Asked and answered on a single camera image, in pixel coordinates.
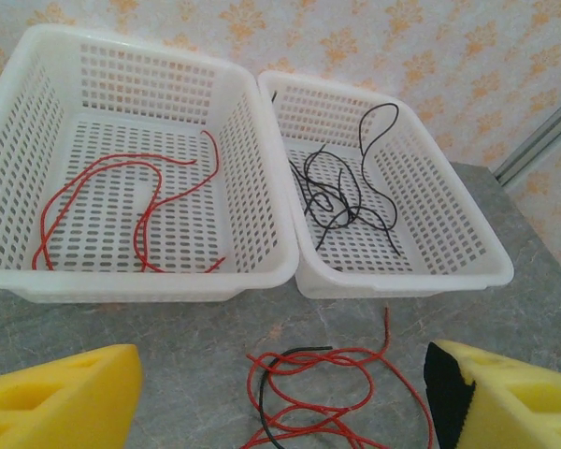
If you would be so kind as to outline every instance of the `metal strip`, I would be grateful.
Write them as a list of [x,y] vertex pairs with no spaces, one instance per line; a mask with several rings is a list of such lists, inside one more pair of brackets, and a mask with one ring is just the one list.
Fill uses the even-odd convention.
[[561,136],[561,108],[527,138],[495,171],[496,180],[503,187],[507,185],[559,136]]

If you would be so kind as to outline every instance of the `marble surface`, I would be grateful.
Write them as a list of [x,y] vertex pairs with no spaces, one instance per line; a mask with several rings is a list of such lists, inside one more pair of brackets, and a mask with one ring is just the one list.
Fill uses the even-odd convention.
[[[126,447],[156,449],[239,447],[260,427],[245,391],[246,353],[325,344],[380,348],[385,305],[393,332],[388,358],[419,391],[433,339],[561,371],[561,267],[487,169],[455,168],[511,256],[516,275],[508,286],[430,298],[308,300],[291,281],[219,304],[134,305],[36,305],[0,291],[0,374],[113,343],[136,344],[145,383]],[[369,367],[377,393],[347,424],[391,447],[425,447],[425,422],[408,391],[380,363]],[[351,369],[319,367],[278,384],[304,400],[335,405],[367,392]],[[279,403],[268,397],[274,410]],[[308,436],[285,446],[347,443]]]

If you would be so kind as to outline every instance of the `white plastic basket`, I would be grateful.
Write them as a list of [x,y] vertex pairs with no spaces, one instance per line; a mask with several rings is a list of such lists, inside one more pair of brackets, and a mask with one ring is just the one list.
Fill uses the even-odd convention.
[[[289,192],[301,260],[296,273],[306,297],[423,297],[452,290],[479,290],[511,280],[513,266],[463,183],[414,112],[383,94],[332,81],[275,71],[258,83],[274,145],[279,174]],[[367,178],[390,195],[399,217],[392,231],[397,255],[384,233],[355,222],[330,231],[315,251],[323,230],[304,217],[301,194],[287,163],[301,163],[325,149],[359,172],[358,124],[381,103],[400,107],[395,127],[371,147]],[[363,122],[363,141],[377,136],[394,119],[378,109]],[[340,166],[326,157],[316,162],[315,179],[335,185]],[[366,186],[360,179],[363,190]],[[383,198],[364,193],[369,207],[391,223],[393,210]]]
[[[237,65],[127,36],[31,28],[0,78],[0,288],[36,302],[217,301],[287,281],[298,249],[262,115],[255,80]],[[131,235],[156,184],[143,167],[90,181],[50,240],[56,270],[31,270],[40,212],[67,180],[115,152],[197,159],[186,170],[160,164],[172,196],[214,167],[204,129],[220,172],[151,217],[150,260],[175,274],[137,272]]]

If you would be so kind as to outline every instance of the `electrical wire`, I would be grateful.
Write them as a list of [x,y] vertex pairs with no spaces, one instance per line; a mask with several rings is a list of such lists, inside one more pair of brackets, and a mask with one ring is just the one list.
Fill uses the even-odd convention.
[[[345,416],[347,413],[361,409],[362,407],[364,407],[366,404],[369,403],[369,401],[374,395],[375,385],[372,376],[370,375],[369,371],[366,368],[366,364],[373,361],[381,361],[384,364],[384,366],[387,367],[399,379],[399,381],[408,388],[411,395],[415,398],[415,400],[422,408],[424,417],[426,419],[427,430],[428,430],[427,448],[432,449],[432,445],[434,441],[434,427],[432,423],[432,417],[430,416],[430,412],[428,408],[424,404],[424,401],[422,400],[421,396],[416,392],[413,385],[411,385],[411,383],[398,370],[398,368],[395,365],[393,365],[390,361],[388,361],[385,357],[385,353],[389,348],[390,339],[391,339],[389,321],[390,321],[389,310],[388,308],[385,308],[384,345],[378,352],[374,352],[366,348],[342,348],[342,349],[333,350],[330,346],[321,346],[321,347],[295,348],[286,351],[281,355],[268,352],[268,353],[261,354],[257,358],[252,355],[248,355],[248,358],[252,361],[252,367],[248,374],[247,392],[250,402],[252,403],[252,406],[256,409],[256,411],[260,415],[262,428],[256,431],[253,434],[253,436],[250,438],[250,440],[246,444],[241,446],[241,448],[250,449],[259,444],[271,442],[278,449],[283,449],[283,446],[280,444],[280,441],[282,440],[288,440],[291,438],[311,435],[314,433],[329,433],[329,434],[334,434],[344,437],[350,444],[351,448],[353,449],[363,449],[365,447],[365,444],[372,447],[386,449],[387,446],[383,444],[374,442],[370,439],[357,435],[340,419],[343,416]],[[353,355],[363,355],[364,358],[355,359],[353,358]],[[270,357],[272,357],[272,361],[266,363],[265,360]],[[366,396],[358,403],[350,407],[330,407],[321,404],[311,404],[308,402],[304,402],[292,398],[284,394],[282,391],[280,391],[279,388],[273,382],[274,375],[289,376],[289,375],[297,374],[307,369],[311,369],[322,362],[331,363],[333,365],[340,366],[340,367],[358,368],[364,374],[368,382],[368,392]],[[296,368],[279,369],[278,365],[280,364],[288,364]],[[258,369],[264,369],[264,373],[260,378],[260,383],[258,388],[259,397],[256,400],[252,391],[252,384],[253,384],[253,376]],[[284,408],[283,410],[272,416],[267,414],[264,410],[264,389],[265,389],[266,382],[269,384],[270,388],[272,389],[272,391],[274,391],[274,393],[276,393],[279,397],[289,402],[290,404],[288,407]],[[319,413],[324,416],[324,419],[317,424],[305,426],[305,427],[287,426],[280,422],[280,419],[283,416],[285,416],[288,413],[294,412],[296,410],[302,410],[302,411],[307,410],[310,412]],[[280,435],[273,435],[272,432],[270,431],[271,427],[275,427],[284,433],[281,433]]]
[[[394,119],[384,130],[382,130],[382,132],[380,132],[377,136],[375,136],[364,149],[363,141],[362,141],[364,120],[373,111],[386,107],[395,108],[396,113]],[[316,251],[318,251],[322,247],[322,245],[324,244],[324,240],[326,239],[326,236],[330,231],[343,229],[348,227],[355,221],[360,221],[372,227],[373,229],[383,232],[386,235],[386,238],[389,244],[391,245],[393,251],[395,251],[397,255],[401,255],[400,251],[397,249],[395,243],[393,242],[392,236],[390,234],[390,231],[395,228],[398,219],[398,210],[396,207],[396,203],[390,196],[384,194],[383,192],[380,192],[371,184],[371,182],[367,179],[366,171],[365,171],[366,158],[367,155],[369,154],[370,149],[376,142],[378,142],[391,129],[393,129],[393,127],[395,126],[398,120],[398,117],[399,117],[399,106],[397,104],[383,103],[366,111],[364,115],[361,117],[358,124],[358,143],[359,143],[360,154],[362,157],[359,167],[360,175],[361,178],[364,180],[366,186],[372,192],[374,192],[376,195],[383,197],[391,204],[394,212],[394,219],[390,224],[387,224],[385,222],[385,219],[382,218],[377,211],[363,205],[362,189],[359,186],[359,183],[353,173],[352,168],[344,159],[340,158],[339,156],[337,156],[332,152],[327,151],[325,149],[326,144],[323,144],[318,151],[309,154],[308,157],[304,159],[301,171],[293,161],[289,161],[291,165],[291,170],[295,177],[296,183],[299,187],[299,191],[306,205],[304,208],[304,215],[307,216],[309,214],[313,222],[324,230],[315,247]],[[314,161],[316,161],[319,157],[322,156],[331,157],[342,166],[342,168],[340,168],[338,171],[336,185],[314,180],[310,174]],[[342,175],[345,172],[350,175],[349,179],[351,180],[351,184],[355,190],[355,196],[357,198],[355,204],[350,203],[349,198],[343,191],[344,184],[342,184]],[[328,218],[328,213],[335,211],[333,200],[335,204],[337,203],[340,204],[341,209],[338,210],[338,212],[335,215],[332,215]],[[316,209],[314,208],[314,205],[318,209],[322,210],[322,213],[317,212]],[[375,224],[372,221],[370,221],[368,218],[365,218],[362,215],[362,212],[370,214],[380,224]],[[324,215],[327,218],[327,220],[324,222],[323,218],[320,215]],[[345,216],[344,221],[343,223],[340,223],[339,221],[343,216]]]
[[[62,189],[60,189],[46,203],[46,206],[44,207],[44,209],[41,213],[41,216],[40,216],[39,235],[40,235],[41,242],[40,242],[39,247],[37,248],[36,252],[34,253],[34,256],[33,256],[33,259],[32,259],[32,269],[37,269],[37,260],[38,260],[39,256],[41,254],[43,254],[44,259],[46,261],[47,268],[49,270],[54,270],[54,266],[53,266],[53,264],[50,260],[50,254],[48,252],[48,243],[50,241],[50,237],[54,233],[56,227],[64,219],[66,213],[70,209],[71,205],[73,204],[73,202],[75,201],[75,199],[79,195],[79,192],[81,191],[81,189],[83,188],[83,186],[85,185],[86,182],[88,182],[93,176],[97,175],[98,173],[102,173],[104,171],[107,171],[107,170],[110,170],[110,169],[113,169],[113,168],[129,167],[129,166],[142,166],[142,167],[147,167],[150,170],[154,171],[156,173],[156,176],[158,177],[158,182],[157,182],[157,185],[156,185],[156,189],[151,196],[151,200],[150,200],[150,203],[148,204],[148,207],[141,214],[141,217],[139,218],[139,220],[136,224],[134,234],[133,234],[133,247],[134,247],[134,251],[136,253],[137,258],[142,263],[141,272],[145,271],[146,268],[150,268],[153,271],[164,273],[165,271],[156,267],[155,265],[150,263],[149,260],[148,260],[149,259],[149,256],[148,256],[148,254],[149,254],[148,228],[149,228],[149,221],[150,221],[150,218],[151,218],[152,214],[158,208],[163,206],[164,204],[167,204],[171,201],[175,201],[177,199],[180,199],[184,196],[187,196],[187,195],[197,191],[204,184],[211,181],[212,178],[214,178],[220,170],[220,152],[219,152],[218,145],[216,144],[216,140],[215,140],[214,136],[206,130],[202,130],[201,133],[208,136],[208,138],[211,140],[212,145],[214,147],[214,152],[215,152],[215,157],[216,157],[216,164],[215,164],[214,170],[205,179],[200,181],[198,184],[196,184],[195,186],[193,186],[189,190],[187,190],[185,192],[182,192],[180,194],[171,196],[169,198],[163,199],[161,201],[157,201],[157,197],[160,194],[160,191],[162,189],[163,176],[162,176],[161,170],[159,168],[157,168],[154,164],[150,164],[150,163],[147,163],[147,162],[144,162],[144,161],[124,161],[124,162],[109,164],[107,166],[99,167],[99,168],[96,168],[96,169],[94,169],[94,168],[97,167],[98,165],[100,165],[101,163],[105,162],[105,161],[108,161],[110,159],[117,159],[117,158],[156,159],[156,160],[161,160],[161,161],[164,161],[164,162],[167,162],[167,163],[170,163],[170,164],[174,164],[174,165],[178,165],[178,166],[190,166],[190,165],[195,164],[197,162],[196,160],[180,161],[180,160],[177,160],[177,159],[173,159],[173,158],[170,158],[170,157],[162,156],[160,154],[153,154],[153,153],[117,153],[117,154],[110,154],[110,155],[107,155],[107,156],[100,157],[97,160],[95,160],[94,162],[92,162],[91,164],[89,164],[87,167],[85,167],[83,169],[83,171],[81,171],[73,180],[69,181]],[[51,206],[60,196],[62,196],[65,192],[67,192],[72,186],[74,186],[77,183],[79,183],[79,184],[75,188],[73,194],[71,195],[71,197],[68,198],[65,205],[60,210],[58,216],[56,217],[56,219],[52,223],[50,229],[48,230],[48,232],[46,232],[45,231],[45,229],[46,229],[46,217],[48,215],[48,212],[50,211]],[[143,251],[139,247],[139,231],[140,231],[140,229],[142,231],[141,239],[142,239],[142,243],[143,243]],[[224,260],[225,260],[225,257],[219,258],[205,272],[206,273],[212,272],[217,267],[219,267],[220,264]]]

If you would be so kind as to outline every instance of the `wall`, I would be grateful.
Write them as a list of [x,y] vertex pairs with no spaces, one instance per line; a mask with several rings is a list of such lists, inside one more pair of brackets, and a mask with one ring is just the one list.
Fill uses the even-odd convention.
[[561,138],[507,191],[561,264]]
[[490,168],[561,105],[561,0],[0,0],[0,72],[42,22],[382,90],[451,160]]

